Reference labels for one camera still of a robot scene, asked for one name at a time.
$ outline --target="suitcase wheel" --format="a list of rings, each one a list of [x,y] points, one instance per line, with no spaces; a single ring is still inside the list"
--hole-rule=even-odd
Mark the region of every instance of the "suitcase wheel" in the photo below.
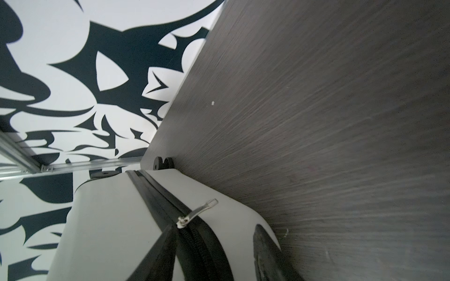
[[[119,171],[104,171],[104,172],[97,172],[97,173],[93,173],[92,175],[90,175],[91,179],[95,179],[95,178],[109,178],[112,176],[115,176],[117,174],[119,174]]]
[[[164,170],[164,169],[173,169],[175,168],[174,163],[173,163],[173,159],[168,157],[164,160],[164,162],[162,161],[162,157],[156,157],[155,161],[153,162],[153,170],[157,171],[157,170]]]

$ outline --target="wooden panel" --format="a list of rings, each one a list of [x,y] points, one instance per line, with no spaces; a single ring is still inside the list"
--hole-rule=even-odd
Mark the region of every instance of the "wooden panel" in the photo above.
[[[141,165],[255,209],[306,280],[446,280],[448,14],[229,0]]]

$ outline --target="zipper pull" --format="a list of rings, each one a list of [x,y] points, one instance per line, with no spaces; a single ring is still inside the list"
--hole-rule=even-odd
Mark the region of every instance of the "zipper pull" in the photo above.
[[[193,210],[192,212],[190,212],[187,216],[185,216],[184,218],[179,217],[178,218],[178,222],[176,223],[176,227],[178,228],[185,228],[186,225],[188,225],[188,223],[195,218],[196,216],[198,216],[201,212],[206,211],[207,209],[211,209],[212,207],[214,207],[215,205],[217,205],[217,203],[219,203],[219,201],[217,201],[217,199],[212,199],[209,200],[208,202],[206,202],[205,204],[201,205],[200,207],[198,207],[197,209]]]

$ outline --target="black and white pattern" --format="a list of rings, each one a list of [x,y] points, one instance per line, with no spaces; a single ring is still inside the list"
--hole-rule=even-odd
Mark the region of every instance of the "black and white pattern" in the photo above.
[[[143,155],[223,0],[0,0],[0,130],[40,163]]]
[[[134,164],[103,170],[139,168]],[[73,193],[93,172],[97,170],[0,182],[0,280],[45,280]]]

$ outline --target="suitcase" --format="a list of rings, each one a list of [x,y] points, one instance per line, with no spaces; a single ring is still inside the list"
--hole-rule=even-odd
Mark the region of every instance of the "suitcase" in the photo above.
[[[171,168],[82,184],[47,281],[301,280],[257,212]]]

